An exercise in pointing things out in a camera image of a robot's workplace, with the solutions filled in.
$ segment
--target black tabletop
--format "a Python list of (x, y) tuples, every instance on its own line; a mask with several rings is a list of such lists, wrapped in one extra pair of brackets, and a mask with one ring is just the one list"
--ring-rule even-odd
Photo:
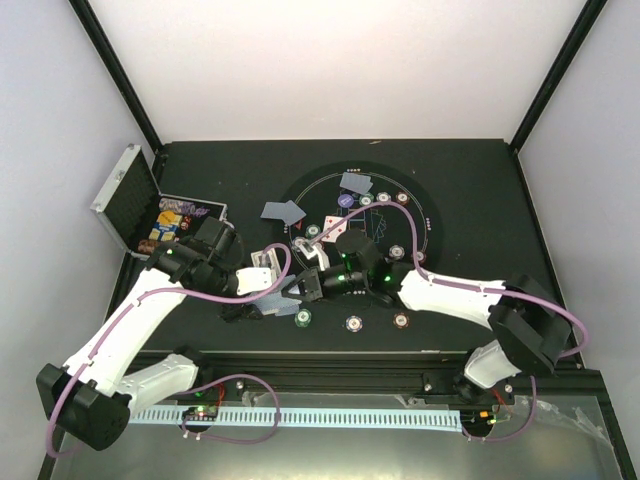
[[(526, 273), (554, 291), (518, 160), (502, 140), (175, 142), (167, 155), (162, 192), (227, 203), (247, 253), (289, 238), (281, 225), (260, 219), (266, 201), (285, 200), (296, 182), (316, 170), (331, 170), (332, 164), (339, 164), (337, 169), (345, 162), (366, 165), (371, 171), (377, 165), (386, 175), (399, 172), (429, 197), (423, 201), (430, 205), (426, 213), (435, 219), (439, 239), (427, 248), (428, 268), (478, 280)], [(386, 228), (408, 226), (394, 220)], [(294, 272), (300, 268), (295, 264)], [(391, 323), (397, 309), (340, 301), (304, 306), (313, 313), (308, 328), (297, 327), (292, 316), (227, 324), (217, 318), (217, 306), (187, 298), (143, 351), (189, 344), (234, 352), (445, 352), (492, 339), (477, 325), (436, 313), (410, 312), (410, 327), (399, 330)], [(344, 328), (350, 315), (363, 319), (360, 332)]]

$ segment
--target cable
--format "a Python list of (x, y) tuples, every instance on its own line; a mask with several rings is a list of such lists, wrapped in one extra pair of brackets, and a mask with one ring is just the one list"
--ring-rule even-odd
[(515, 432), (510, 433), (509, 435), (505, 435), (504, 437), (498, 437), (498, 438), (474, 437), (473, 435), (469, 434), (469, 432), (467, 432), (467, 429), (464, 428), (464, 425), (462, 426), (462, 434), (465, 437), (467, 437), (469, 441), (478, 440), (480, 442), (489, 442), (489, 443), (506, 442), (508, 440), (513, 440), (514, 438), (522, 435), (525, 432), (525, 430), (529, 428), (533, 423), (533, 419), (536, 416), (536, 409), (537, 409), (537, 402), (538, 402), (536, 378), (533, 376), (529, 378), (531, 379), (531, 410), (529, 411), (529, 416), (527, 417), (527, 421), (524, 423), (524, 425), (522, 425)]
[(313, 237), (310, 240), (311, 245), (318, 243), (323, 237), (331, 233), (333, 230), (338, 228), (343, 223), (349, 221), (351, 218), (355, 217), (356, 215), (359, 215), (365, 210), (368, 210), (374, 207), (394, 207), (400, 210), (402, 213), (404, 213), (405, 217), (407, 217), (407, 220), (409, 221), (409, 226), (411, 228), (411, 241), (412, 241), (411, 248), (412, 248), (412, 254), (413, 254), (413, 265), (416, 267), (416, 271), (418, 272), (418, 274), (429, 283), (434, 283), (436, 285), (442, 285), (445, 287), (460, 288), (462, 290), (468, 290), (468, 291), (473, 291), (478, 293), (504, 295), (506, 297), (516, 298), (519, 300), (524, 300), (529, 303), (534, 303), (536, 305), (540, 305), (541, 307), (548, 308), (549, 310), (554, 311), (558, 315), (564, 317), (567, 321), (569, 321), (569, 323), (575, 326), (578, 330), (580, 330), (582, 334), (582, 341), (576, 347), (570, 348), (569, 350), (565, 350), (564, 352), (562, 352), (560, 354), (560, 357), (569, 357), (571, 355), (575, 355), (576, 353), (583, 350), (591, 341), (591, 337), (589, 336), (589, 332), (587, 330), (587, 327), (584, 325), (584, 323), (578, 320), (578, 318), (575, 315), (573, 315), (571, 312), (560, 307), (559, 305), (556, 305), (555, 303), (545, 300), (544, 298), (539, 298), (526, 293), (514, 292), (513, 290), (506, 290), (506, 289), (500, 289), (500, 288), (482, 289), (477, 285), (469, 285), (466, 283), (459, 283), (453, 280), (444, 280), (441, 278), (430, 277), (429, 272), (427, 272), (426, 270), (423, 270), (420, 264), (418, 263), (418, 230), (416, 229), (416, 224), (413, 220), (413, 217), (411, 216), (411, 213), (409, 213), (409, 210), (407, 210), (402, 205), (399, 205), (395, 202), (373, 202), (370, 205), (366, 205), (364, 207), (360, 207), (354, 210), (353, 212), (349, 213), (347, 216), (342, 218), (342, 220), (340, 220), (339, 222), (336, 222), (328, 230), (325, 230), (319, 235)]
[(273, 390), (273, 387), (271, 387), (271, 385), (269, 385), (267, 382), (265, 382), (264, 380), (262, 380), (261, 378), (258, 377), (254, 377), (253, 375), (247, 375), (244, 373), (238, 373), (236, 375), (228, 375), (226, 377), (222, 377), (219, 378), (218, 380), (208, 383), (206, 385), (203, 385), (202, 387), (197, 387), (197, 388), (192, 388), (191, 390), (186, 390), (184, 392), (180, 392), (180, 395), (188, 395), (191, 393), (196, 393), (196, 392), (201, 392), (202, 390), (206, 390), (207, 388), (211, 388), (214, 387), (216, 385), (221, 385), (222, 383), (228, 381), (228, 380), (235, 380), (236, 378), (243, 378), (243, 379), (247, 379), (247, 380), (253, 380), (254, 382), (258, 382), (260, 385), (262, 385), (264, 388), (267, 389), (267, 391), (271, 394), (271, 397), (273, 398), (273, 403), (275, 405), (276, 408), (276, 415), (275, 418), (273, 420), (273, 425), (271, 426), (271, 428), (269, 429), (269, 431), (267, 433), (265, 433), (264, 435), (262, 435), (261, 437), (258, 438), (254, 438), (251, 440), (242, 440), (239, 438), (229, 438), (229, 437), (222, 437), (220, 435), (209, 435), (206, 433), (193, 433), (193, 432), (189, 432), (187, 430), (187, 421), (189, 420), (189, 417), (185, 418), (182, 421), (182, 431), (185, 433), (185, 435), (193, 435), (196, 437), (201, 437), (201, 438), (207, 438), (209, 440), (218, 440), (220, 442), (226, 442), (226, 443), (233, 443), (235, 445), (255, 445), (256, 443), (261, 443), (264, 442), (265, 440), (270, 439), (271, 437), (273, 437), (273, 435), (276, 433), (276, 430), (278, 428), (278, 423), (280, 423), (280, 401), (278, 399), (278, 395), (276, 395), (276, 392)]
[[(257, 293), (255, 295), (251, 295), (249, 297), (240, 297), (240, 298), (226, 298), (226, 297), (218, 297), (216, 295), (208, 295), (206, 293), (200, 293), (194, 290), (187, 290), (184, 288), (157, 288), (155, 290), (151, 290), (149, 292), (143, 293), (137, 298), (137, 300), (138, 302), (142, 302), (146, 298), (149, 298), (153, 295), (157, 295), (159, 293), (180, 293), (190, 297), (201, 298), (203, 300), (208, 300), (210, 302), (217, 302), (217, 303), (240, 304), (240, 303), (253, 302), (254, 300), (258, 300), (266, 295), (269, 295), (272, 291), (277, 289), (282, 283), (282, 281), (284, 280), (284, 278), (286, 277), (287, 272), (289, 271), (289, 267), (291, 266), (291, 253), (289, 252), (289, 248), (282, 243), (272, 243), (271, 245), (268, 245), (263, 250), (263, 253), (266, 253), (269, 250), (272, 250), (274, 248), (279, 248), (280, 250), (283, 250), (286, 257), (284, 268), (282, 269), (282, 273), (276, 279), (273, 285), (271, 285), (266, 290), (263, 290), (260, 293)], [(104, 344), (105, 340), (109, 337), (111, 332), (113, 332), (113, 330), (118, 326), (118, 324), (122, 321), (122, 319), (126, 317), (127, 314), (131, 310), (133, 310), (133, 308), (135, 308), (134, 305), (130, 303), (113, 320), (111, 325), (109, 325), (109, 327), (104, 331), (104, 333), (100, 336), (96, 344), (93, 346), (93, 348), (89, 352), (89, 355), (87, 355), (89, 360), (91, 360), (93, 357), (96, 356), (96, 354), (98, 353), (98, 350), (100, 350), (100, 347)], [(49, 423), (47, 424), (47, 433), (45, 437), (45, 447), (47, 450), (47, 455), (49, 455), (52, 458), (64, 457), (76, 451), (76, 449), (74, 448), (71, 450), (67, 450), (65, 452), (57, 452), (53, 446), (53, 432), (55, 430), (56, 423), (58, 422), (58, 417), (60, 416), (60, 412), (62, 411), (62, 407), (64, 406), (64, 403), (67, 401), (67, 398), (71, 393), (71, 390), (73, 389), (74, 385), (77, 383), (78, 379), (80, 378), (84, 370), (87, 368), (87, 366), (88, 366), (87, 363), (83, 363), (80, 366), (80, 368), (78, 368), (78, 371), (73, 375), (73, 377), (71, 377), (67, 385), (65, 385), (64, 389), (62, 390), (62, 393), (58, 397), (58, 401), (53, 407), (53, 411), (51, 412), (51, 417), (49, 417)]]
[(492, 388), (491, 393), (493, 393), (493, 396), (498, 399), (498, 412), (500, 412), (500, 406), (504, 405), (509, 413), (513, 413), (509, 405), (507, 405), (506, 402), (503, 400), (502, 395), (500, 395), (500, 392), (498, 392), (498, 390), (496, 390), (495, 388)]
[(218, 401), (216, 402), (216, 407), (220, 408), (222, 406), (222, 401), (224, 400), (224, 394), (226, 393), (224, 389), (224, 385), (221, 383), (218, 385)]

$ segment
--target metal rod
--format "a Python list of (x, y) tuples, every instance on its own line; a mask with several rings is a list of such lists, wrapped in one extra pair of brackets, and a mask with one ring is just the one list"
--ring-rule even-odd
[(520, 127), (518, 127), (518, 131), (513, 140), (511, 140), (510, 147), (515, 153), (518, 153), (527, 141), (547, 103), (549, 103), (553, 92), (555, 92), (606, 3), (607, 0), (587, 0), (587, 3), (582, 8), (576, 23), (573, 25), (571, 32), (569, 32), (569, 36), (562, 45), (553, 65), (551, 65), (544, 82), (542, 82), (540, 90), (538, 90)]
[(113, 78), (118, 90), (120, 90), (122, 98), (124, 98), (129, 110), (131, 110), (131, 113), (138, 123), (140, 130), (142, 130), (143, 135), (147, 139), (147, 142), (149, 142), (149, 146), (155, 153), (158, 153), (162, 149), (160, 137), (158, 137), (156, 130), (153, 128), (151, 120), (147, 116), (138, 95), (133, 89), (133, 85), (131, 85), (120, 60), (118, 60), (116, 52), (113, 50), (111, 43), (109, 43), (109, 39), (102, 29), (102, 26), (98, 21), (98, 17), (96, 17), (91, 5), (89, 5), (88, 0), (69, 0), (69, 3), (75, 10), (80, 22), (82, 22), (91, 42), (98, 51), (98, 54), (100, 55), (100, 58), (102, 58), (107, 70), (111, 74), (111, 78)]

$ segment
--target poker chip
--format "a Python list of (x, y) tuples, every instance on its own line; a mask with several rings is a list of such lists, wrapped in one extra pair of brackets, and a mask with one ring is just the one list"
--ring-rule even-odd
[(320, 227), (318, 225), (309, 225), (305, 231), (307, 238), (313, 238), (320, 234)]
[(360, 197), (360, 200), (358, 200), (358, 202), (363, 207), (366, 207), (367, 205), (371, 205), (373, 203), (373, 195), (371, 195), (370, 193), (367, 193), (366, 195), (362, 195)]
[(338, 205), (342, 208), (350, 208), (354, 204), (355, 200), (348, 193), (343, 193), (338, 197)]
[(400, 205), (406, 205), (407, 203), (409, 203), (409, 195), (406, 192), (398, 192), (398, 194), (396, 195), (396, 201)]
[(345, 325), (347, 327), (347, 330), (349, 330), (350, 332), (359, 332), (360, 330), (362, 330), (362, 319), (360, 317), (356, 317), (355, 315), (351, 316), (347, 318)]
[(306, 241), (307, 241), (307, 239), (304, 238), (304, 237), (296, 237), (296, 238), (293, 239), (293, 247), (296, 250), (299, 251), (300, 250), (300, 245), (304, 244), (304, 242), (306, 242)]
[(311, 323), (311, 312), (304, 308), (299, 310), (298, 313), (296, 313), (295, 322), (300, 328), (308, 327)]
[(397, 328), (407, 328), (409, 326), (409, 317), (404, 313), (396, 313), (393, 316), (393, 324)]
[(394, 245), (389, 249), (389, 257), (394, 260), (400, 260), (402, 257), (404, 257), (404, 248), (402, 248), (400, 245)]
[(416, 254), (416, 258), (418, 259), (418, 263), (420, 265), (422, 265), (424, 263), (424, 261), (427, 259), (427, 256), (424, 254), (424, 252), (418, 252)]

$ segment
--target poker chip case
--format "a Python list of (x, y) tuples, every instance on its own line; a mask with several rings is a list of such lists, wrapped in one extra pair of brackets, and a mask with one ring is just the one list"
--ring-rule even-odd
[(224, 220), (227, 205), (160, 192), (139, 145), (129, 145), (91, 204), (123, 249), (145, 259), (161, 241), (195, 234), (208, 217)]

